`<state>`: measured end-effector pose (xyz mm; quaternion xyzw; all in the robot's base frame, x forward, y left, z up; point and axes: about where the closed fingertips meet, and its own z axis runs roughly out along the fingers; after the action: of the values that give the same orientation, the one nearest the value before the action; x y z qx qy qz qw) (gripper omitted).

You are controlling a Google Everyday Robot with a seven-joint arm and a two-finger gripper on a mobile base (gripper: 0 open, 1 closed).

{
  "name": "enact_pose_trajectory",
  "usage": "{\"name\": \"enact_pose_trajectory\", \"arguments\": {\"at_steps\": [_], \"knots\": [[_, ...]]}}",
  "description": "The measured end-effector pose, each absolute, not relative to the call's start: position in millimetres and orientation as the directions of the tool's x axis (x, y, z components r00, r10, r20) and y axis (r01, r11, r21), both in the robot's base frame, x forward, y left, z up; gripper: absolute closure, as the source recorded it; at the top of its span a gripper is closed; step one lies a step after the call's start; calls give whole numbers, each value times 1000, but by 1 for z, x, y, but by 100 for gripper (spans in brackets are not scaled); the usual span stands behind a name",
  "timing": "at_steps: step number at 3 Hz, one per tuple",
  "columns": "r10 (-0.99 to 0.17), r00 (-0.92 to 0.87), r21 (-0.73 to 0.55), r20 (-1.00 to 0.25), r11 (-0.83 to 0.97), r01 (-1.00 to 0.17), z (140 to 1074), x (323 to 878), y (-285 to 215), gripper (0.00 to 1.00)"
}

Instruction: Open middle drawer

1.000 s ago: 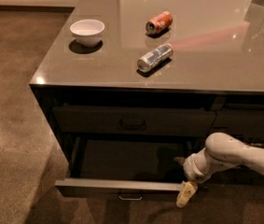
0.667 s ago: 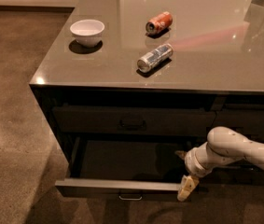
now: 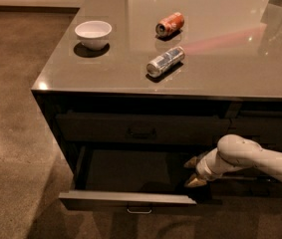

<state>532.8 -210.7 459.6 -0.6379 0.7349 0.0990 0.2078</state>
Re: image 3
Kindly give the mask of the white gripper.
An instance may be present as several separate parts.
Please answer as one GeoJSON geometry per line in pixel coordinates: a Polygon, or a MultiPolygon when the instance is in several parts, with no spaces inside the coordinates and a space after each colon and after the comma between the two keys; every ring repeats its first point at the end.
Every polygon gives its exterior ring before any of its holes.
{"type": "Polygon", "coordinates": [[[212,181],[220,178],[224,173],[232,171],[234,166],[225,161],[217,149],[193,156],[184,165],[185,168],[195,168],[193,174],[185,183],[185,187],[200,187],[207,184],[206,180],[212,181]]]}

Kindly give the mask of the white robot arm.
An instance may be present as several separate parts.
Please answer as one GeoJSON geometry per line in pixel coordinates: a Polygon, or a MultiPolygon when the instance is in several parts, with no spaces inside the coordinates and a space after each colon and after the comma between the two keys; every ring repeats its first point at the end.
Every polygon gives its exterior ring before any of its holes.
{"type": "Polygon", "coordinates": [[[185,182],[189,188],[204,186],[224,173],[254,167],[282,182],[282,152],[263,148],[259,143],[236,134],[227,134],[210,152],[194,156],[184,164],[193,168],[185,182]]]}

